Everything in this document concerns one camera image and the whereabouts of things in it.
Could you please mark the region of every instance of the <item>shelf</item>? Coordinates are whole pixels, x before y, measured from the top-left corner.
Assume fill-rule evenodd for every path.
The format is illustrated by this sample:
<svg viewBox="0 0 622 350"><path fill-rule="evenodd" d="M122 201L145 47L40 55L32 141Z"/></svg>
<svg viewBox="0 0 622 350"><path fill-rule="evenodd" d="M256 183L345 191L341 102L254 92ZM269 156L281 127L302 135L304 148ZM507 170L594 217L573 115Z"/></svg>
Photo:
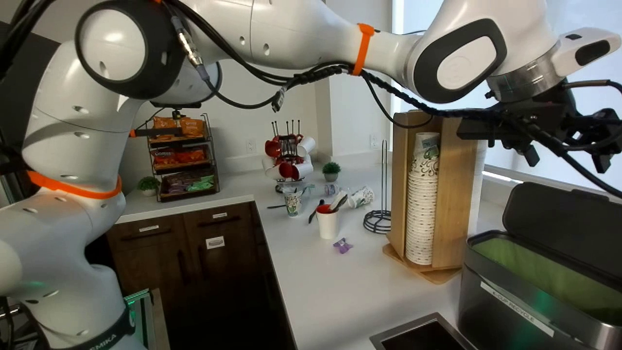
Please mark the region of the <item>shelf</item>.
<svg viewBox="0 0 622 350"><path fill-rule="evenodd" d="M149 139L149 147L182 147L182 145L207 143L207 141L209 141L207 137L201 137L201 139L172 137L166 141Z"/></svg>
<svg viewBox="0 0 622 350"><path fill-rule="evenodd" d="M172 166L155 166L153 164L153 174L155 176L164 176L164 174L176 174L176 172L192 172L199 168L207 168L211 162L194 162L194 164L172 164Z"/></svg>
<svg viewBox="0 0 622 350"><path fill-rule="evenodd" d="M149 152L168 152L168 150L192 150L192 148L209 148L207 141L198 141L198 143L174 143L174 145L151 145Z"/></svg>
<svg viewBox="0 0 622 350"><path fill-rule="evenodd" d="M182 135L147 139L151 172L159 176L157 201L176 201L217 193L213 141L205 121L157 117L151 129L180 127Z"/></svg>
<svg viewBox="0 0 622 350"><path fill-rule="evenodd" d="M157 191L157 201L166 203L176 199L211 195L217 191L219 191L219 185L217 185L215 168L201 166L194 172L180 172L180 174L163 178L161 187Z"/></svg>

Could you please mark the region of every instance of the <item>cabinet door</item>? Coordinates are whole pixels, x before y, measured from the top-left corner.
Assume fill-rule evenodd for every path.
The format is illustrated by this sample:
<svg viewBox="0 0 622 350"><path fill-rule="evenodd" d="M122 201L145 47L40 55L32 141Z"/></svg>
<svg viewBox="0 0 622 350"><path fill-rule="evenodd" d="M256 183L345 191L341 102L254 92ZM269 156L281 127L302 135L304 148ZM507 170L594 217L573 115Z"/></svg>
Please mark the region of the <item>cabinet door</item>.
<svg viewBox="0 0 622 350"><path fill-rule="evenodd" d="M106 238L124 294L159 288L166 314L180 308L190 275L180 218L114 226Z"/></svg>
<svg viewBox="0 0 622 350"><path fill-rule="evenodd" d="M182 217L199 281L256 277L256 240L248 205L190 213Z"/></svg>

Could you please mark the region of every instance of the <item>stainless steel sink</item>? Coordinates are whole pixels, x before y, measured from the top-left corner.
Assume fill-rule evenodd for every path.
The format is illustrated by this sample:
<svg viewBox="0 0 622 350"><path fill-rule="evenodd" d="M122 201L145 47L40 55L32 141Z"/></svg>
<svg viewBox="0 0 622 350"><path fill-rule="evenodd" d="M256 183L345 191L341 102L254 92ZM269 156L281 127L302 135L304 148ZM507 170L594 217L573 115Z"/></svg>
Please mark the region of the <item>stainless steel sink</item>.
<svg viewBox="0 0 622 350"><path fill-rule="evenodd" d="M439 314L369 337L376 350L472 350Z"/></svg>

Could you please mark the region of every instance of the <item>white wall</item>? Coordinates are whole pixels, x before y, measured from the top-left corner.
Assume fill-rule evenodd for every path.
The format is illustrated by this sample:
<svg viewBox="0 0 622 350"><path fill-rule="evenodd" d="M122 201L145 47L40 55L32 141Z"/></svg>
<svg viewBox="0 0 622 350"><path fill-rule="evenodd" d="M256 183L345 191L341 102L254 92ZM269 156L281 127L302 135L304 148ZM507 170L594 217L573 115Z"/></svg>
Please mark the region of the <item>white wall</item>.
<svg viewBox="0 0 622 350"><path fill-rule="evenodd" d="M328 8L351 24L369 24L376 30L390 32L388 0L326 0ZM376 90L384 110L388 94ZM328 80L332 156L343 158L353 154L378 152L380 141L388 139L388 123L374 106L365 82L353 77L336 77Z"/></svg>
<svg viewBox="0 0 622 350"><path fill-rule="evenodd" d="M54 42L71 40L79 16L96 3L56 0L36 24L34 34ZM17 5L19 0L1 0L0 20L9 22ZM367 22L380 30L390 28L390 3L386 0L361 0L357 7L347 0L328 0L326 5L345 20ZM256 82L234 63L223 61L221 65L225 96L252 104L273 94L271 86ZM145 121L153 112L151 106L143 106L133 125ZM264 141L271 139L271 121L279 121L283 131L283 121L299 119L301 133L316 139L312 154L316 164L332 156L369 152L388 131L363 82L347 77L289 90L281 112L275 115L269 108L242 112L217 100L203 104L199 112L186 110L184 113L194 117L205 113L209 117L221 174L260 170L258 158ZM126 189L149 172L145 141L129 141L120 166Z"/></svg>

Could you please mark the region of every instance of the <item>white countertop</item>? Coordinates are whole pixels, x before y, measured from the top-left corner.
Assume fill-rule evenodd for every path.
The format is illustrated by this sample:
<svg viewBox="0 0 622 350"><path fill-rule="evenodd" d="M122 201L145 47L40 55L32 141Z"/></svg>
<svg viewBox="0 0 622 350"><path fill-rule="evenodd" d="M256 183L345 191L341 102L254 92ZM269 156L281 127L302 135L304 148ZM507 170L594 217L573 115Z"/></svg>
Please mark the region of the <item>white countertop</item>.
<svg viewBox="0 0 622 350"><path fill-rule="evenodd" d="M339 211L337 240L345 238L353 246L345 255L336 253L332 242L318 238L316 220L306 224L306 217L324 195L320 176L306 182L314 183L314 191L295 218L287 218L283 209L266 211L267 205L281 203L269 178L242 174L223 178L217 195L188 201L155 203L131 193L118 222L254 201L297 347L372 350L371 335L427 314L440 314L454 325L458 304L458 275L433 287L386 257L382 253L386 238L369 234L361 226L363 217L380 207L378 180L376 168L345 166L339 176L337 183L345 191L371 187L376 195L369 209Z"/></svg>

